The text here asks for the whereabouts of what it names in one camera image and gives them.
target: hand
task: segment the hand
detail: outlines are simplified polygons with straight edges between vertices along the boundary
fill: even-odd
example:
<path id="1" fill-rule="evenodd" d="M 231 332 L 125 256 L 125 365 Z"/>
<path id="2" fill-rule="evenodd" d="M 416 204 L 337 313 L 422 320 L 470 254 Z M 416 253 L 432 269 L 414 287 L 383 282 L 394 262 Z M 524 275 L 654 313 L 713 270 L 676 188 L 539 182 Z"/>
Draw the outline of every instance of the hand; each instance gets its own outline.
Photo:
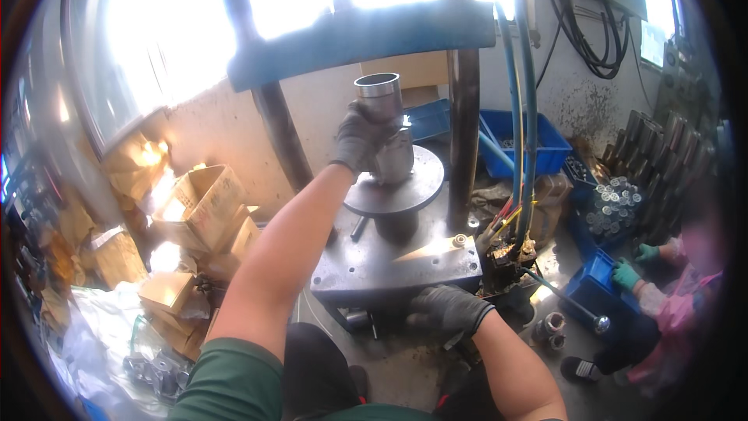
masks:
<path id="1" fill-rule="evenodd" d="M 353 101 L 337 129 L 337 150 L 330 164 L 348 167 L 355 182 L 362 171 L 371 170 L 374 156 L 398 128 L 397 121 L 392 124 L 369 122 L 358 108 L 358 102 Z"/>
<path id="2" fill-rule="evenodd" d="M 457 286 L 438 285 L 424 289 L 412 302 L 408 323 L 472 336 L 495 306 Z"/>
<path id="3" fill-rule="evenodd" d="M 625 258 L 619 258 L 613 265 L 612 281 L 627 291 L 633 291 L 633 286 L 642 278 L 633 270 L 631 264 Z"/>
<path id="4" fill-rule="evenodd" d="M 647 244 L 639 244 L 639 247 L 634 254 L 636 254 L 636 257 L 633 259 L 634 262 L 649 262 L 653 258 L 658 258 L 660 256 L 660 248 L 648 246 Z"/>

